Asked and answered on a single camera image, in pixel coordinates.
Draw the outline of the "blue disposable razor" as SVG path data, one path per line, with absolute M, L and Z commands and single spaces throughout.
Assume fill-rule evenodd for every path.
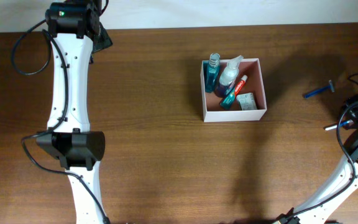
M 304 99 L 311 98 L 312 96 L 318 95 L 318 94 L 320 94 L 322 92 L 325 92 L 325 91 L 330 91 L 332 93 L 335 92 L 334 82 L 332 80 L 329 80 L 328 84 L 326 86 L 323 86 L 321 88 L 318 88 L 318 89 L 315 89 L 315 90 L 310 91 L 308 93 L 305 93 L 303 95 L 303 98 Z

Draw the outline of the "clear blue sanitizer bottle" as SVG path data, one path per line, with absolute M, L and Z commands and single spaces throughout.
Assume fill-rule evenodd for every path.
M 244 57 L 242 55 L 239 55 L 238 57 L 230 59 L 227 62 L 215 89 L 215 94 L 218 97 L 226 97 L 234 88 L 234 82 L 239 74 L 239 65 L 243 58 Z

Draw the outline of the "teal toothpaste tube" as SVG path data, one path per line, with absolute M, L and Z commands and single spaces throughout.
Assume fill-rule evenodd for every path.
M 248 79 L 247 75 L 243 75 L 238 84 L 232 89 L 232 91 L 225 97 L 225 99 L 222 100 L 220 103 L 220 106 L 224 108 L 225 110 L 229 110 L 236 99 L 236 96 L 239 94 L 239 92 L 242 90 L 244 85 L 246 84 L 246 81 Z

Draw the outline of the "blue white toothbrush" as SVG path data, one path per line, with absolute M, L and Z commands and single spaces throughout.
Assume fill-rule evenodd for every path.
M 352 123 L 353 123 L 353 120 L 348 119 L 348 120 L 345 120 L 345 121 L 341 121 L 339 124 L 332 124 L 330 126 L 326 126 L 326 127 L 324 127 L 324 130 L 325 131 L 334 130 L 337 127 L 347 126 L 348 124 L 352 124 Z

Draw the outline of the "teal mouthwash bottle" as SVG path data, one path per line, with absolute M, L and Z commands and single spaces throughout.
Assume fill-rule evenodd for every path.
M 215 89 L 216 79 L 220 70 L 220 55 L 212 53 L 206 67 L 205 91 L 211 93 Z

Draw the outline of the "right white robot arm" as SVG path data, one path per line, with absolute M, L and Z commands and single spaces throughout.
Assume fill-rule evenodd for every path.
M 332 213 L 358 189 L 358 95 L 349 98 L 334 125 L 343 156 L 328 180 L 305 202 L 277 223 L 326 223 Z

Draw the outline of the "green white soap box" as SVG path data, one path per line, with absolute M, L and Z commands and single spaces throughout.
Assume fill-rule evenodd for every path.
M 237 95 L 236 100 L 242 111 L 257 110 L 257 105 L 253 93 Z

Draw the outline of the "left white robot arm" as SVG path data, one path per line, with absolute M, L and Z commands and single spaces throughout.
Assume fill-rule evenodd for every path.
M 99 167 L 105 137 L 91 131 L 87 109 L 88 66 L 94 46 L 102 39 L 99 17 L 104 1 L 65 1 L 51 4 L 44 31 L 54 57 L 53 99 L 47 131 L 36 139 L 58 160 L 69 178 L 77 223 L 109 223 L 101 202 Z

